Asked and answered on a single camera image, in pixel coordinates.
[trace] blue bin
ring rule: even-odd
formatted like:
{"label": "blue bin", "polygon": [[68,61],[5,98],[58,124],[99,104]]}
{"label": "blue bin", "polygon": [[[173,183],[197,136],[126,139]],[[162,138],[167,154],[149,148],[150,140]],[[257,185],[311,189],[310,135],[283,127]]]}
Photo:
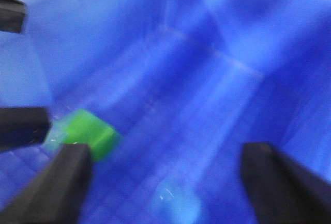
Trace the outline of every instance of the blue bin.
{"label": "blue bin", "polygon": [[[0,105],[85,108],[124,137],[94,165],[80,223],[165,223],[151,203],[172,181],[206,223],[256,223],[248,141],[331,178],[330,0],[22,1],[24,34],[0,33]],[[0,154],[0,209],[52,156]]]}

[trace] green block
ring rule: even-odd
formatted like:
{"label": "green block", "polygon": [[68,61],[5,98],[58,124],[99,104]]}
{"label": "green block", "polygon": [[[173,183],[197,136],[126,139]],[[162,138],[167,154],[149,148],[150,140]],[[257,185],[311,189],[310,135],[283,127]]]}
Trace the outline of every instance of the green block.
{"label": "green block", "polygon": [[117,145],[115,129],[88,111],[79,109],[65,118],[69,121],[65,121],[64,143],[88,144],[94,161],[101,160]]}

